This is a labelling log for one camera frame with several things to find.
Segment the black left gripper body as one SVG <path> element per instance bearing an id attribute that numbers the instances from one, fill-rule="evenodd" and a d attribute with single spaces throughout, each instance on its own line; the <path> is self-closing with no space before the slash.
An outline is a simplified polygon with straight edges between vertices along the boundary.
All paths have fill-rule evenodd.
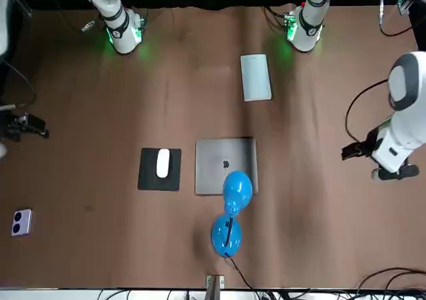
<path id="1" fill-rule="evenodd" d="M 358 145 L 359 153 L 361 156 L 371 156 L 373 151 L 378 148 L 379 142 L 379 129 L 374 128 L 367 133 L 364 141 Z"/>

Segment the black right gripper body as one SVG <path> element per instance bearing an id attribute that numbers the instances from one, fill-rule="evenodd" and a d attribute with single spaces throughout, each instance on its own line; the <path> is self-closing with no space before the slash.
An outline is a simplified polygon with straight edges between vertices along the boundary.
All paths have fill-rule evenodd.
<path id="1" fill-rule="evenodd" d="M 21 141 L 21 133 L 24 131 L 23 121 L 27 119 L 27 113 L 21 115 L 13 112 L 1 113 L 1 139 L 13 142 Z"/>

